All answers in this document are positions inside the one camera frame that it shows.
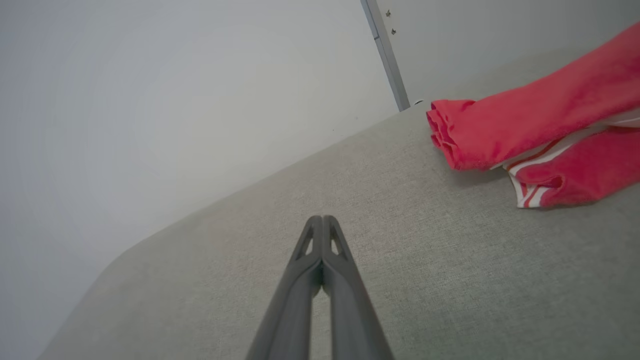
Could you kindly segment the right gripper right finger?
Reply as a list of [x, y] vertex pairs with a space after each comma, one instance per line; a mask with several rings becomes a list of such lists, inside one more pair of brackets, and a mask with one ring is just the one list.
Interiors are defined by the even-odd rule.
[[322, 282], [330, 298], [332, 360], [394, 360], [336, 217], [322, 219]]

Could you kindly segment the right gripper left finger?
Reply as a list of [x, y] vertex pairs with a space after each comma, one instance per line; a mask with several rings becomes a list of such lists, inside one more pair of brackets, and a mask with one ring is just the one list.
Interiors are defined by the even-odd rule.
[[310, 217], [252, 341], [246, 360], [309, 360], [313, 299], [320, 291], [323, 218]]

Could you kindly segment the red and white jersey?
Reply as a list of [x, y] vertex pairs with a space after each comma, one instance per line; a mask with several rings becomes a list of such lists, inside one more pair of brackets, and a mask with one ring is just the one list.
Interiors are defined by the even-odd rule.
[[640, 22], [550, 75], [426, 117], [457, 171], [507, 171], [519, 208], [599, 201], [640, 183]]

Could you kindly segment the grey metal wall post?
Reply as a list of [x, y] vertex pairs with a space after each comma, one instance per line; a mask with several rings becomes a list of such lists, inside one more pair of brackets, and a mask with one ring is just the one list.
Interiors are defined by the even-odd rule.
[[391, 44], [390, 30], [392, 28], [385, 25], [384, 15], [377, 0], [359, 0], [359, 2], [381, 57], [382, 66], [384, 66], [398, 111], [403, 112], [411, 107], [411, 103]]

